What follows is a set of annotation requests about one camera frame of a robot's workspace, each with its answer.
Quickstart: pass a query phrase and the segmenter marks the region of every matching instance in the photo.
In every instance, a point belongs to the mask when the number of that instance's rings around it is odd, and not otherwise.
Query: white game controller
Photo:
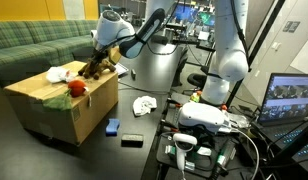
[[[177,167],[179,170],[184,171],[186,153],[197,144],[197,139],[191,135],[176,133],[173,135],[173,140],[176,146]]]

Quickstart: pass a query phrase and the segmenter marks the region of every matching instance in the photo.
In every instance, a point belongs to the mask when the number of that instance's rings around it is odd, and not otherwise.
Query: laptop
[[[272,142],[283,136],[279,142],[286,145],[308,125],[293,130],[307,118],[308,74],[272,73],[256,127]]]

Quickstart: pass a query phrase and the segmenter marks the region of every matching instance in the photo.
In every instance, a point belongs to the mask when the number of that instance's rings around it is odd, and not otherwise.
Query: green couch
[[[73,50],[92,46],[97,20],[0,22],[0,67],[46,58],[52,66],[74,60]]]

